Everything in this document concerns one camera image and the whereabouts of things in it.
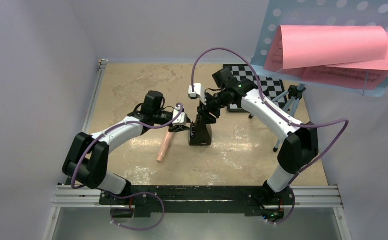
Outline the black metronome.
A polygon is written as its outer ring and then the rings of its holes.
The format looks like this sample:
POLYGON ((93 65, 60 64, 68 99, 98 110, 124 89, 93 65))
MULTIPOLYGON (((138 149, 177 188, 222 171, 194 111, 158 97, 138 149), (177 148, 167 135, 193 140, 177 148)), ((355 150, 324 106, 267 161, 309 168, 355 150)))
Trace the black metronome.
POLYGON ((210 146, 212 144, 212 128, 204 122, 204 118, 198 113, 196 119, 190 124, 188 135, 189 146, 210 146))

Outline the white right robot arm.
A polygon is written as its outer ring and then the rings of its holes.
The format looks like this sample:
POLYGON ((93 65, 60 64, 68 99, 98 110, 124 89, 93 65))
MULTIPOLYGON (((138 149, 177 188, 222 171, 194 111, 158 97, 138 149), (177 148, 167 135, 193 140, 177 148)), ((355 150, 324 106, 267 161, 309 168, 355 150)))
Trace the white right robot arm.
POLYGON ((205 124, 215 124, 220 110, 236 104, 265 124, 281 141, 278 167, 263 184, 262 196, 270 204, 282 198, 294 176, 319 153, 318 132, 313 123, 302 123, 263 95, 249 79, 238 80, 229 68, 213 74, 217 93, 208 94, 200 83, 188 88, 191 99, 200 99, 198 114, 205 124))

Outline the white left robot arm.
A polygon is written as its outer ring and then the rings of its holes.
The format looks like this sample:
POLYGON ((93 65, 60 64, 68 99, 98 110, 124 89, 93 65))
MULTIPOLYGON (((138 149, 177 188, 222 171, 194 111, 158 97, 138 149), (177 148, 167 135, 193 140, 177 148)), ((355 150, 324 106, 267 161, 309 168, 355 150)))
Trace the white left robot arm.
POLYGON ((149 130, 184 129, 188 122, 184 105, 177 103, 167 111, 165 102, 161 92, 150 90, 143 102, 119 123, 93 134, 78 133, 62 167, 62 172, 70 178, 70 186, 75 190, 98 189, 109 193, 120 205, 128 203, 132 184, 108 170, 109 155, 149 130))

